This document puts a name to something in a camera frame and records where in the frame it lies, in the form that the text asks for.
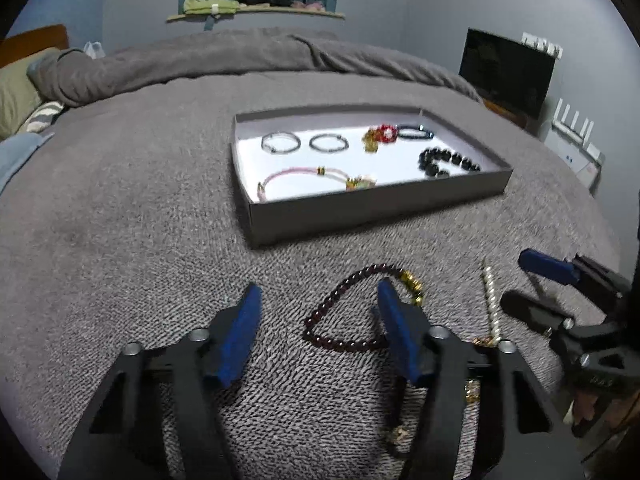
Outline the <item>right hand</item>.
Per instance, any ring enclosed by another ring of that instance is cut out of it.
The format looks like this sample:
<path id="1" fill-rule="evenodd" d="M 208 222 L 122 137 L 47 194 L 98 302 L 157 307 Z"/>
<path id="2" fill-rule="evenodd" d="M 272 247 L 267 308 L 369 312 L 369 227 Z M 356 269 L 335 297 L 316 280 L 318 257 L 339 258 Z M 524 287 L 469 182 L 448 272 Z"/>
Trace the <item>right hand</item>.
<path id="1" fill-rule="evenodd" d="M 577 439 L 599 437 L 614 429 L 625 417 L 627 402 L 602 394 L 576 392 L 563 422 Z"/>

